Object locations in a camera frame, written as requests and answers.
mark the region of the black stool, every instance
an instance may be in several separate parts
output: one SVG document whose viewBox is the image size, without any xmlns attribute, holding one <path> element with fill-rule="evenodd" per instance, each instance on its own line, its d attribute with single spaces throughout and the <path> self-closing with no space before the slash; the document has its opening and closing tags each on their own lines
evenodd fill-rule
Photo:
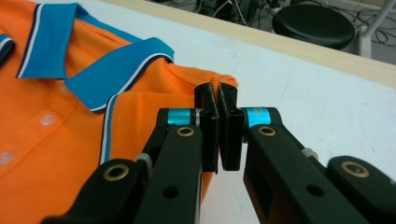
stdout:
<svg viewBox="0 0 396 224">
<path fill-rule="evenodd" d="M 276 34 L 331 49 L 342 49 L 352 41 L 355 29 L 340 13 L 316 5 L 297 4 L 280 9 L 273 18 Z"/>
</svg>

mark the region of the fabric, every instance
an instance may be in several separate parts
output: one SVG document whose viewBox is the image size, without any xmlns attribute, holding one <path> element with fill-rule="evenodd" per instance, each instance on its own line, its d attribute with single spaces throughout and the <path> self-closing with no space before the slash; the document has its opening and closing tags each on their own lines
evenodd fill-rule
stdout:
<svg viewBox="0 0 396 224">
<path fill-rule="evenodd" d="M 134 160 L 158 109 L 193 107 L 193 89 L 217 75 L 172 63 L 161 40 L 126 34 L 77 4 L 0 1 L 4 52 L 2 224 L 66 212 L 101 162 L 103 136 L 110 134 L 106 160 Z M 237 85 L 230 76 L 220 81 Z M 204 174 L 204 189 L 210 176 Z"/>
</svg>

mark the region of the floor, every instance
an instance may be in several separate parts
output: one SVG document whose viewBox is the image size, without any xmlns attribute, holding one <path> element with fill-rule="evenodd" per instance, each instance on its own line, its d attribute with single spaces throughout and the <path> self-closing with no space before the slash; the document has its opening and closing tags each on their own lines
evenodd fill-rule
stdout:
<svg viewBox="0 0 396 224">
<path fill-rule="evenodd" d="M 206 16 L 220 17 L 220 11 L 217 12 L 212 6 L 216 4 L 216 0 L 203 0 L 201 7 L 197 6 L 196 2 L 200 0 L 156 0 L 162 1 L 161 4 L 175 7 L 182 10 L 190 11 L 191 13 L 205 14 Z M 229 4 L 225 2 L 224 7 L 233 7 L 231 15 L 231 22 L 236 22 L 241 25 L 247 25 L 255 29 L 263 30 L 264 32 L 272 32 L 272 18 L 281 6 L 285 4 L 284 0 L 237 0 L 236 4 Z M 355 26 L 356 32 L 363 26 L 363 24 L 370 24 L 373 21 L 375 13 L 379 7 L 365 4 L 362 1 L 366 0 L 310 0 L 309 4 L 321 4 L 336 8 L 340 13 L 345 15 Z M 253 13 L 247 13 L 245 8 L 247 3 L 256 2 Z M 351 42 L 343 51 L 358 54 L 358 38 Z M 396 64 L 396 10 L 391 11 L 383 20 L 379 28 L 372 36 L 372 58 L 384 63 Z"/>
</svg>

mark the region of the white table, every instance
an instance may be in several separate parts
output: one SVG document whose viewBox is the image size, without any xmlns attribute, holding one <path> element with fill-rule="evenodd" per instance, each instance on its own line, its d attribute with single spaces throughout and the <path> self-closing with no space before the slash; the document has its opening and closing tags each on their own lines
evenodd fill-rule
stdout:
<svg viewBox="0 0 396 224">
<path fill-rule="evenodd" d="M 351 155 L 396 179 L 396 66 L 151 3 L 78 2 L 123 31 L 159 37 L 175 50 L 179 65 L 235 76 L 238 105 L 277 107 L 288 129 L 322 164 Z M 201 223 L 258 223 L 242 175 L 243 169 L 220 171 L 213 178 Z"/>
</svg>

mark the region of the table surface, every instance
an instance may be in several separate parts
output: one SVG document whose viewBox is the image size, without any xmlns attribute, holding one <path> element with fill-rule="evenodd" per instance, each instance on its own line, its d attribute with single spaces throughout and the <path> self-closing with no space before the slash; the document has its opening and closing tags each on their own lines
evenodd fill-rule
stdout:
<svg viewBox="0 0 396 224">
<path fill-rule="evenodd" d="M 238 106 L 276 107 L 322 164 L 350 155 L 396 179 L 395 65 L 141 0 L 77 2 L 123 31 L 159 37 L 175 50 L 176 64 L 235 76 Z M 242 176 L 213 178 L 201 223 L 259 223 Z"/>
</svg>

